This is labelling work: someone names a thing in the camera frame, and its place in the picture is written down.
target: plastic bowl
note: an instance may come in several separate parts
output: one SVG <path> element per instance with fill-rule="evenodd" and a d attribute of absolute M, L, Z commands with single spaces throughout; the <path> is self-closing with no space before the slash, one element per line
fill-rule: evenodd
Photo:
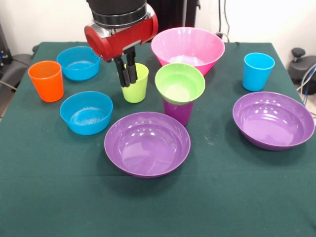
<path fill-rule="evenodd" d="M 71 80 L 88 80 L 94 77 L 100 67 L 100 58 L 90 47 L 68 48 L 57 57 L 63 74 Z"/>
<path fill-rule="evenodd" d="M 233 117 L 246 139 L 273 151 L 296 147 L 315 130 L 313 117 L 301 103 L 274 92 L 242 96 L 234 105 Z"/>
<path fill-rule="evenodd" d="M 202 73 L 183 63 L 170 63 L 160 68 L 156 73 L 155 83 L 163 98 L 177 105 L 196 100 L 205 89 Z"/>
<path fill-rule="evenodd" d="M 67 98 L 60 107 L 60 116 L 67 126 L 80 135 L 92 135 L 110 123 L 113 102 L 109 96 L 85 91 Z"/>
<path fill-rule="evenodd" d="M 223 56 L 225 45 L 214 33 L 199 28 L 171 28 L 152 40 L 152 51 L 164 66 L 186 63 L 205 75 Z"/>
<path fill-rule="evenodd" d="M 104 149 L 114 165 L 139 178 L 157 178 L 178 168 L 191 141 L 181 123 L 155 112 L 128 115 L 110 127 Z"/>

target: bowl rim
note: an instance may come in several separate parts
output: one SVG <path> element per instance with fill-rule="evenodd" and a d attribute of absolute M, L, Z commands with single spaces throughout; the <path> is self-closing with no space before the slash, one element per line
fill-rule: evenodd
<path fill-rule="evenodd" d="M 95 56 L 98 58 L 97 62 L 94 63 L 93 65 L 91 65 L 91 66 L 89 66 L 89 67 L 86 67 L 86 68 L 83 68 L 83 69 L 69 69 L 69 68 L 67 68 L 67 67 L 64 67 L 64 66 L 59 62 L 60 56 L 61 56 L 62 54 L 66 53 L 67 51 L 72 51 L 72 50 L 74 50 L 74 49 L 79 49 L 79 48 L 89 48 L 89 49 L 91 49 L 91 51 L 93 52 L 93 49 L 92 49 L 91 47 L 89 47 L 89 46 L 75 46 L 75 47 L 66 48 L 65 50 L 61 51 L 61 52 L 58 54 L 57 58 L 56 58 L 56 62 L 60 64 L 60 66 L 62 67 L 62 69 L 67 69 L 67 70 L 71 70 L 71 71 L 86 70 L 86 69 L 92 68 L 92 67 L 94 67 L 95 65 L 97 65 L 97 64 L 100 63 L 101 58 L 100 58 L 99 56 L 97 56 L 94 52 L 93 52 L 93 53 L 94 53 Z"/>
<path fill-rule="evenodd" d="M 166 61 L 167 63 L 169 63 L 167 59 L 165 59 L 164 57 L 161 57 L 161 56 L 159 55 L 159 53 L 156 52 L 156 51 L 153 49 L 153 45 L 154 45 L 155 42 L 157 41 L 157 37 L 159 37 L 159 36 L 165 34 L 165 32 L 176 31 L 176 30 L 178 30 L 178 29 L 192 29 L 192 30 L 194 30 L 194 31 L 204 31 L 204 32 L 207 32 L 207 33 L 209 33 L 209 34 L 215 36 L 216 39 L 219 40 L 219 41 L 221 42 L 221 45 L 223 46 L 223 52 L 222 52 L 218 57 L 216 57 L 214 60 L 209 61 L 209 62 L 207 62 L 207 63 L 195 65 L 195 67 L 202 67 L 202 66 L 206 66 L 206 65 L 215 63 L 215 62 L 217 62 L 217 61 L 224 55 L 225 50 L 226 50 L 225 44 L 224 44 L 224 42 L 223 42 L 216 34 L 214 34 L 213 32 L 207 31 L 207 30 L 205 30 L 205 29 L 197 28 L 197 27 L 175 27 L 175 28 L 170 28 L 170 29 L 161 31 L 160 33 L 158 33 L 158 34 L 152 39 L 152 42 L 151 42 L 151 49 L 152 49 L 152 52 L 153 52 L 157 57 L 161 58 L 163 61 Z"/>
<path fill-rule="evenodd" d="M 179 162 L 179 164 L 177 164 L 173 169 L 168 169 L 160 174 L 151 174 L 151 175 L 143 175 L 143 174 L 138 174 L 138 173 L 133 173 L 127 169 L 125 169 L 124 167 L 119 167 L 112 159 L 111 157 L 109 156 L 108 152 L 107 152 L 107 149 L 106 149 L 106 141 L 107 141 L 107 137 L 108 137 L 108 134 L 109 132 L 111 131 L 112 128 L 114 128 L 116 126 L 116 124 L 118 124 L 119 122 L 121 122 L 123 119 L 126 119 L 130 116 L 133 116 L 133 115 L 138 115 L 138 114 L 158 114 L 158 115 L 162 115 L 162 116 L 165 116 L 165 117 L 169 117 L 169 119 L 171 120 L 174 120 L 184 131 L 184 133 L 186 134 L 187 138 L 189 139 L 189 145 L 188 145 L 188 148 L 187 148 L 187 151 L 185 152 L 185 156 L 183 156 L 181 162 Z M 191 149 L 191 138 L 190 138 L 190 135 L 188 133 L 188 131 L 186 130 L 186 128 L 178 121 L 176 120 L 175 118 L 173 117 L 170 117 L 168 115 L 165 115 L 163 113 L 159 113 L 159 112 L 152 112 L 152 111 L 144 111 L 144 112 L 137 112 L 137 113 L 133 113 L 133 114 L 129 114 L 129 115 L 126 115 L 122 118 L 120 118 L 119 120 L 117 120 L 114 124 L 112 124 L 112 126 L 109 128 L 109 130 L 107 131 L 107 134 L 105 135 L 104 137 L 104 150 L 105 150 L 105 153 L 107 154 L 107 157 L 109 158 L 109 160 L 117 167 L 119 168 L 120 170 L 124 171 L 125 173 L 127 174 L 130 174 L 132 176 L 137 176 L 137 177 L 161 177 L 163 175 L 166 175 L 174 170 L 176 170 L 180 165 L 183 164 L 183 162 L 187 159 L 189 153 L 190 153 L 190 149 Z"/>
<path fill-rule="evenodd" d="M 54 63 L 54 64 L 58 65 L 58 67 L 59 67 L 58 72 L 55 73 L 54 75 L 51 75 L 51 76 L 49 76 L 49 77 L 44 77 L 44 78 L 37 78 L 37 77 L 34 77 L 34 76 L 31 76 L 31 75 L 30 75 L 30 70 L 33 69 L 33 66 L 38 66 L 38 65 L 40 65 L 40 64 L 45 64 L 45 63 Z M 50 79 L 50 78 L 53 78 L 53 77 L 57 76 L 61 71 L 62 71 L 62 66 L 61 66 L 60 63 L 58 63 L 57 61 L 43 60 L 43 61 L 38 61 L 38 62 L 34 63 L 33 65 L 31 65 L 31 66 L 29 67 L 29 69 L 28 69 L 28 76 L 29 76 L 30 78 L 34 78 L 34 79 L 36 79 L 36 80 L 45 80 L 45 79 Z"/>
<path fill-rule="evenodd" d="M 172 100 L 172 99 L 168 98 L 167 96 L 165 96 L 165 94 L 162 93 L 162 91 L 159 89 L 159 87 L 157 86 L 157 75 L 158 75 L 158 73 L 159 73 L 161 70 L 164 70 L 166 67 L 172 67 L 172 66 L 176 66 L 176 65 L 181 65 L 181 66 L 190 67 L 192 70 L 196 71 L 196 72 L 200 75 L 201 81 L 203 82 L 203 90 L 202 90 L 202 92 L 201 92 L 198 96 L 195 96 L 195 97 L 193 97 L 192 99 L 186 100 L 186 101 L 175 101 L 175 100 Z M 186 63 L 168 63 L 168 64 L 162 66 L 161 68 L 159 68 L 159 70 L 156 72 L 156 75 L 155 75 L 155 86 L 156 86 L 158 92 L 159 92 L 167 101 L 170 101 L 171 103 L 175 103 L 175 104 L 186 104 L 186 103 L 190 103 L 190 102 L 192 102 L 192 101 L 195 101 L 195 100 L 198 99 L 201 95 L 203 95 L 203 93 L 204 93 L 204 91 L 205 91 L 206 83 L 205 83 L 205 77 L 203 76 L 203 74 L 202 74 L 197 68 L 195 68 L 194 66 L 189 65 L 189 64 L 186 64 Z"/>
<path fill-rule="evenodd" d="M 60 108 L 59 108 L 59 114 L 60 114 L 60 117 L 63 119 L 63 121 L 65 121 L 66 123 L 73 124 L 73 123 L 71 123 L 68 119 L 65 119 L 65 117 L 64 117 L 64 116 L 62 115 L 62 113 L 61 113 L 61 110 L 62 110 L 62 108 L 63 108 L 65 102 L 66 102 L 67 100 L 73 98 L 73 97 L 76 97 L 76 96 L 80 95 L 80 94 L 88 94 L 88 93 L 100 94 L 100 95 L 104 96 L 105 98 L 107 98 L 107 99 L 110 101 L 110 105 L 111 105 L 111 109 L 110 109 L 109 114 L 106 115 L 103 119 L 101 119 L 100 121 L 98 121 L 98 122 L 96 122 L 96 123 L 94 123 L 94 124 L 100 123 L 100 122 L 106 120 L 109 116 L 111 116 L 111 114 L 112 114 L 112 112 L 113 112 L 113 101 L 112 101 L 112 99 L 111 99 L 108 95 L 106 95 L 106 94 L 104 94 L 104 93 L 102 93 L 102 92 L 99 92 L 99 91 L 82 91 L 82 92 L 79 92 L 79 93 L 76 93 L 76 94 L 73 94 L 73 95 L 69 96 L 69 97 L 68 97 L 67 99 L 65 99 L 65 100 L 63 101 L 63 103 L 61 104 L 61 106 L 60 106 Z M 89 124 L 73 124 L 73 125 L 76 125 L 76 126 L 88 126 Z"/>
<path fill-rule="evenodd" d="M 267 58 L 272 59 L 273 65 L 270 66 L 270 67 L 267 67 L 267 68 L 257 68 L 257 67 L 251 66 L 251 65 L 247 62 L 246 59 L 247 59 L 248 56 L 254 55 L 254 54 L 264 55 L 264 56 L 266 56 Z M 243 58 L 243 61 L 245 62 L 245 64 L 246 64 L 247 66 L 249 66 L 249 67 L 251 67 L 251 68 L 254 68 L 254 69 L 257 69 L 257 70 L 262 70 L 262 71 L 264 71 L 264 70 L 269 70 L 269 69 L 273 68 L 273 67 L 275 66 L 275 64 L 276 64 L 276 62 L 275 62 L 275 60 L 273 59 L 273 57 L 271 57 L 270 55 L 267 55 L 267 54 L 265 54 L 265 53 L 259 53 L 259 52 L 253 52 L 253 53 L 249 53 L 249 54 L 245 55 L 244 58 Z"/>
<path fill-rule="evenodd" d="M 293 101 L 293 103 L 297 104 L 298 106 L 300 107 L 303 107 L 305 111 L 308 112 L 311 120 L 313 121 L 313 130 L 312 132 L 310 133 L 310 135 L 305 139 L 305 140 L 302 140 L 300 142 L 297 142 L 297 143 L 294 143 L 294 144 L 288 144 L 288 145 L 276 145 L 276 144 L 272 144 L 272 143 L 267 143 L 267 142 L 262 142 L 262 141 L 259 141 L 257 139 L 255 139 L 254 137 L 250 136 L 247 132 L 244 131 L 244 129 L 242 129 L 242 127 L 239 126 L 239 124 L 237 123 L 236 121 L 236 117 L 234 116 L 234 111 L 236 110 L 236 106 L 237 106 L 237 103 L 240 101 L 240 100 L 243 100 L 245 97 L 249 96 L 249 95 L 252 95 L 252 94 L 274 94 L 274 95 L 278 95 L 278 96 L 281 96 L 281 97 L 284 97 L 284 98 L 287 98 L 291 101 Z M 268 145 L 268 146 L 271 146 L 271 147 L 282 147 L 282 148 L 286 148 L 286 147 L 296 147 L 298 145 L 301 145 L 305 142 L 307 142 L 311 137 L 312 135 L 314 134 L 314 131 L 315 131 L 315 122 L 314 122 L 314 119 L 313 119 L 313 116 L 311 115 L 311 113 L 306 109 L 306 107 L 300 103 L 299 101 L 293 99 L 292 97 L 289 97 L 287 95 L 284 95 L 284 94 L 281 94 L 281 93 L 277 93 L 277 92 L 272 92 L 272 91 L 257 91 L 257 92 L 251 92 L 251 93 L 248 93 L 248 94 L 245 94 L 243 95 L 242 97 L 240 97 L 239 99 L 236 100 L 236 102 L 234 103 L 234 106 L 233 106 L 233 119 L 234 119 L 234 122 L 235 124 L 237 125 L 237 127 L 239 128 L 240 131 L 242 131 L 244 134 L 246 134 L 248 137 L 250 137 L 251 139 L 257 141 L 257 142 L 260 142 L 261 144 L 265 144 L 265 145 Z"/>

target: table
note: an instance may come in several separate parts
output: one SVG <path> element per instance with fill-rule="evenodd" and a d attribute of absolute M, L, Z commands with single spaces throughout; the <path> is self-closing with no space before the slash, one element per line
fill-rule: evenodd
<path fill-rule="evenodd" d="M 81 42 L 43 42 L 33 63 L 55 60 Z M 110 125 L 139 111 L 163 112 L 154 78 L 160 68 L 150 45 L 136 61 L 150 69 L 146 99 L 124 101 L 114 63 L 102 62 L 91 80 L 64 79 L 56 103 L 38 97 L 24 75 L 0 123 L 0 237 L 314 237 L 316 137 L 283 152 L 250 144 L 232 118 L 243 57 L 272 56 L 264 90 L 300 100 L 270 43 L 227 43 L 205 76 L 206 89 L 187 125 L 192 147 L 174 172 L 152 180 L 129 176 L 107 158 L 107 129 L 93 136 L 71 132 L 59 116 L 70 95 L 97 90 L 114 102 Z"/>

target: yellow-green cup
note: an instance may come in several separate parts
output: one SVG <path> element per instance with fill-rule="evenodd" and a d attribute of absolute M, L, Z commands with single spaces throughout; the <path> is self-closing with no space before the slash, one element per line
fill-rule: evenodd
<path fill-rule="evenodd" d="M 129 103 L 139 103 L 145 99 L 148 81 L 148 68 L 136 63 L 137 81 L 129 87 L 122 87 L 124 99 Z"/>

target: blue cup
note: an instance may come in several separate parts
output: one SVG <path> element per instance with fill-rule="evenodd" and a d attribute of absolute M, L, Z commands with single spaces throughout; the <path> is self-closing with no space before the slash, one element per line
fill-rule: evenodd
<path fill-rule="evenodd" d="M 242 86 L 249 91 L 260 91 L 275 65 L 272 57 L 264 53 L 249 53 L 244 58 Z"/>
<path fill-rule="evenodd" d="M 98 73 L 100 67 L 100 58 L 87 46 L 62 51 L 57 62 L 61 65 L 63 74 L 71 80 L 88 80 Z"/>
<path fill-rule="evenodd" d="M 60 107 L 60 116 L 71 131 L 92 135 L 109 125 L 112 111 L 113 102 L 109 96 L 85 91 L 67 98 Z"/>

